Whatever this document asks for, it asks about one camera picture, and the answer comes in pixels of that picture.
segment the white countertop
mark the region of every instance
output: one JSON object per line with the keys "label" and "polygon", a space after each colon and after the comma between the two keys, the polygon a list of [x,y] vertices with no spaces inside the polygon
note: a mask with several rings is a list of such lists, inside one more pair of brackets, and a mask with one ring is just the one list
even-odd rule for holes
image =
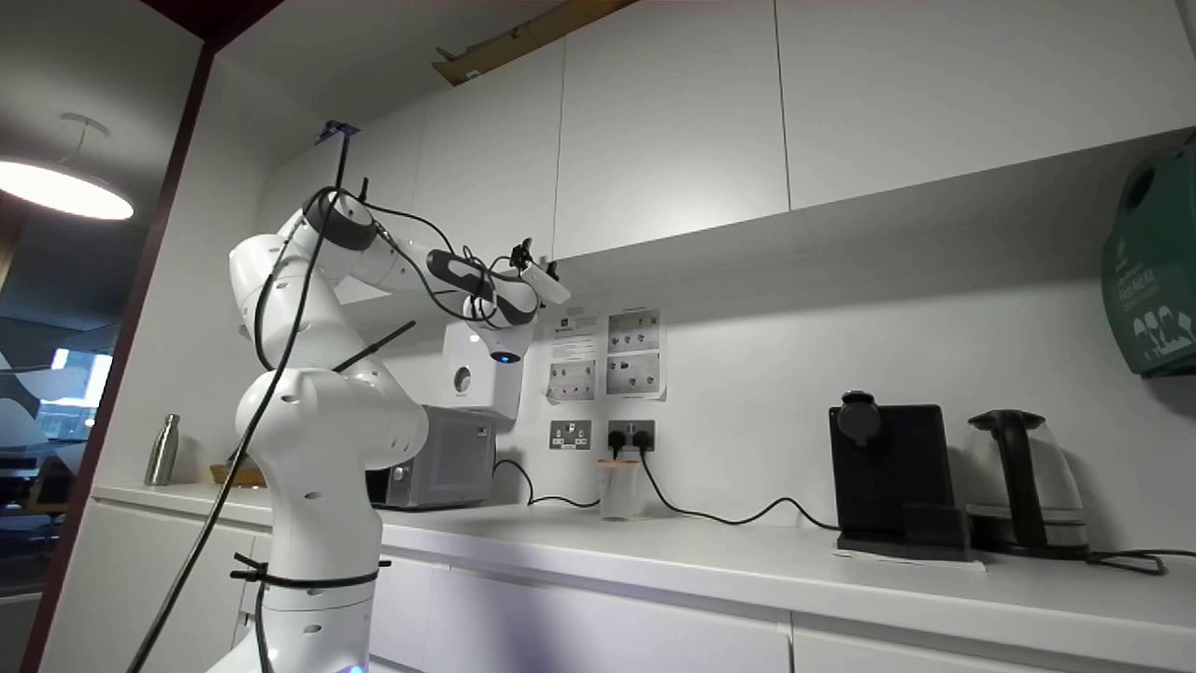
{"label": "white countertop", "polygon": [[[207,515],[214,487],[98,487],[98,496]],[[270,527],[270,496],[239,489],[225,521]],[[382,512],[382,521],[384,549],[471,568],[546,571],[1124,667],[1196,667],[1193,560],[1170,560],[1165,580],[1024,557],[889,560],[837,555],[837,536],[806,527],[714,527],[674,515],[609,522],[558,504]]]}

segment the robotic arm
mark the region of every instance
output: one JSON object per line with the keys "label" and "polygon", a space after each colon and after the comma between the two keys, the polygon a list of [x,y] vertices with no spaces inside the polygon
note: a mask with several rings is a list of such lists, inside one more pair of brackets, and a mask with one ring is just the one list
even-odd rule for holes
{"label": "robotic arm", "polygon": [[280,233],[229,256],[259,359],[283,372],[264,372],[234,413],[239,431],[262,415],[252,458],[273,492],[273,549],[253,577],[270,586],[259,626],[217,673],[367,668],[382,521],[364,471],[412,460],[429,420],[346,325],[333,283],[354,276],[382,291],[427,291],[471,323],[496,359],[524,354],[536,315],[568,299],[526,244],[508,256],[508,269],[446,246],[392,237],[367,201],[323,191]]}

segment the ceiling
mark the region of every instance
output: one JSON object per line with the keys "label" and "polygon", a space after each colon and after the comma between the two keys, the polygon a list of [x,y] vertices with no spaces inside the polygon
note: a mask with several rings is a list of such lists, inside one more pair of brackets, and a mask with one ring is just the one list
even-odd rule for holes
{"label": "ceiling", "polygon": [[[446,89],[437,50],[460,51],[558,0],[283,0],[220,55],[239,60],[294,105],[294,120],[370,122],[412,97]],[[199,0],[2,0],[0,24],[0,158],[60,161],[75,126],[60,111],[102,120],[75,163],[127,191],[130,226],[56,218],[0,195],[0,228],[24,228],[0,288],[0,323],[111,329],[154,218],[199,38],[156,8]]]}

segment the black kettle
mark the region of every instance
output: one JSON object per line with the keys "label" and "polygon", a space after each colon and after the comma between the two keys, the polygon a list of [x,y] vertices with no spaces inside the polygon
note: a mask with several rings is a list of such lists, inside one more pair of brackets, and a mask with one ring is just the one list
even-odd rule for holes
{"label": "black kettle", "polygon": [[963,464],[963,512],[974,549],[1083,557],[1083,504],[1066,453],[1033,413],[974,415]]}

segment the pendant lamp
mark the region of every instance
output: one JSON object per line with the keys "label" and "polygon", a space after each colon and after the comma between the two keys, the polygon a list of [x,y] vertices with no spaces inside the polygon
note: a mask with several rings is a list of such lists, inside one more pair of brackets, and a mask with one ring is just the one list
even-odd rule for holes
{"label": "pendant lamp", "polygon": [[65,111],[65,120],[80,122],[75,150],[60,163],[0,161],[0,191],[85,222],[133,218],[133,205],[122,195],[72,171],[85,135],[92,131],[108,140],[108,126],[80,111]]}

